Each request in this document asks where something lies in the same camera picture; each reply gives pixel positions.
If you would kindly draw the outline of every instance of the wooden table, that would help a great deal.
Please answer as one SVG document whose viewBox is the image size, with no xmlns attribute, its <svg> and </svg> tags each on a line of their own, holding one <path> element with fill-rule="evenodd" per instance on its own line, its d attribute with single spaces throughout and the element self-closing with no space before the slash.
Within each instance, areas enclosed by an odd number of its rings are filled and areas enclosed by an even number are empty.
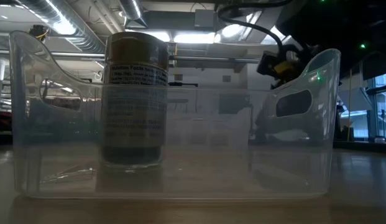
<svg viewBox="0 0 386 224">
<path fill-rule="evenodd" d="M 386 154 L 335 150 L 329 193 L 310 200 L 37 200 L 13 190 L 0 147 L 2 223 L 386 223 Z"/>
</svg>

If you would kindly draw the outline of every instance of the transparent container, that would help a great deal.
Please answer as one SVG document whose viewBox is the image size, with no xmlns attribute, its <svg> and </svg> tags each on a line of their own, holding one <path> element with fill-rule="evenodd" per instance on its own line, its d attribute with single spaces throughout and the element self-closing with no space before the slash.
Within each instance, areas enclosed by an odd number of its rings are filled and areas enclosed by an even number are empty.
<svg viewBox="0 0 386 224">
<path fill-rule="evenodd" d="M 39 198 L 308 198 L 328 190 L 340 52 L 272 91 L 96 85 L 64 72 L 23 32 L 11 42 L 16 189 Z M 167 91 L 162 160 L 101 158 L 103 94 Z"/>
</svg>

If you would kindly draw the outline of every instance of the metal can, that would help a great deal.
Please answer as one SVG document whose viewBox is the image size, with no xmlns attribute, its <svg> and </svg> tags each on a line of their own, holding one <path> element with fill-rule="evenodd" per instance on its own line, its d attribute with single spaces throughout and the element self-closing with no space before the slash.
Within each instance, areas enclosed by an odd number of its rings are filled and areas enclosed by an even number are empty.
<svg viewBox="0 0 386 224">
<path fill-rule="evenodd" d="M 120 85 L 103 87 L 101 153 L 107 166 L 134 169 L 160 162 L 167 89 L 157 86 L 167 85 L 167 71 L 165 42 L 138 32 L 109 36 L 104 83 Z"/>
</svg>

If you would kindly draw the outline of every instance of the ceiling light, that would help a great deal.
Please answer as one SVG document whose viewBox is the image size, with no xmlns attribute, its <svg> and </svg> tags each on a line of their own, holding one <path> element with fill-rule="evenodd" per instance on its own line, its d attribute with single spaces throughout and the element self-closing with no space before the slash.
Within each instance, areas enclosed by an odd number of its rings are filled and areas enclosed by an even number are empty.
<svg viewBox="0 0 386 224">
<path fill-rule="evenodd" d="M 101 68 L 104 68 L 104 66 L 102 64 L 100 64 L 99 62 L 97 62 L 97 61 L 94 61 L 94 62 L 96 62 Z"/>
<path fill-rule="evenodd" d="M 216 34 L 216 35 L 215 35 L 215 39 L 213 40 L 213 42 L 215 42 L 215 43 L 220 43 L 220 41 L 221 41 L 221 36 L 220 36 L 220 34 Z"/>
<path fill-rule="evenodd" d="M 0 4 L 0 7 L 12 7 L 12 6 L 7 4 Z"/>
<path fill-rule="evenodd" d="M 280 38 L 280 40 L 283 40 L 285 38 L 285 36 L 277 28 L 275 28 L 275 26 L 273 26 L 273 28 L 270 31 L 273 34 L 277 35 L 277 37 Z"/>
<path fill-rule="evenodd" d="M 68 87 L 64 87 L 64 88 L 62 88 L 62 90 L 65 90 L 65 91 L 67 91 L 69 93 L 73 92 L 73 90 L 71 88 L 68 88 Z"/>
<path fill-rule="evenodd" d="M 53 82 L 53 81 L 50 81 L 50 80 L 46 80 L 46 82 L 49 83 L 49 84 L 53 83 L 53 84 L 58 85 L 58 86 L 63 86 L 63 85 L 60 84 L 60 83 Z"/>
<path fill-rule="evenodd" d="M 252 16 L 254 16 L 254 14 L 253 14 L 253 13 L 249 14 L 248 16 L 246 16 L 247 22 L 249 22 L 249 21 L 250 21 L 250 19 L 252 18 Z"/>
<path fill-rule="evenodd" d="M 277 35 L 277 37 L 282 41 L 285 36 L 275 27 L 270 30 L 273 34 Z M 276 41 L 273 39 L 273 37 L 266 35 L 266 37 L 262 40 L 260 44 L 266 44 L 266 45 L 271 45 L 271 44 L 277 44 Z"/>
<path fill-rule="evenodd" d="M 176 43 L 184 44 L 213 44 L 215 38 L 215 33 L 211 32 L 209 34 L 178 34 L 174 41 Z"/>
<path fill-rule="evenodd" d="M 291 35 L 286 36 L 286 37 L 282 40 L 283 44 L 288 43 L 288 41 L 289 41 L 291 38 L 292 38 Z"/>
<path fill-rule="evenodd" d="M 12 105 L 12 100 L 1 99 L 1 102 L 4 103 L 4 104 L 7 104 L 7 105 Z"/>
<path fill-rule="evenodd" d="M 149 34 L 153 37 L 156 37 L 164 42 L 169 42 L 170 41 L 170 37 L 169 37 L 169 34 L 168 32 L 165 32 L 165 31 L 158 31 L 158 32 L 143 32 L 145 34 Z"/>
<path fill-rule="evenodd" d="M 68 21 L 55 23 L 53 29 L 62 35 L 72 35 L 76 32 L 75 28 Z"/>
<path fill-rule="evenodd" d="M 222 30 L 222 35 L 224 37 L 232 37 L 240 33 L 243 30 L 243 28 L 244 28 L 243 26 L 240 26 L 237 24 L 229 25 Z"/>
<path fill-rule="evenodd" d="M 141 32 L 143 34 L 149 34 L 153 37 L 156 37 L 164 42 L 170 41 L 169 33 L 166 31 L 138 31 L 138 30 L 130 30 L 130 29 L 125 29 L 125 31 L 126 32 Z"/>
</svg>

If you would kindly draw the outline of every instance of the wall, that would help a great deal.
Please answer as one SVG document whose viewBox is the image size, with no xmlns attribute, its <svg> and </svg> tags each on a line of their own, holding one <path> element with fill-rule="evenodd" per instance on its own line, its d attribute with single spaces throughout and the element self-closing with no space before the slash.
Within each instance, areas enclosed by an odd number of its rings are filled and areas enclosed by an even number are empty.
<svg viewBox="0 0 386 224">
<path fill-rule="evenodd" d="M 239 73 L 227 68 L 169 68 L 168 82 L 174 82 L 174 74 L 182 74 L 183 83 L 198 83 L 200 88 L 237 88 L 239 86 Z M 223 75 L 230 75 L 231 82 L 224 83 Z"/>
</svg>

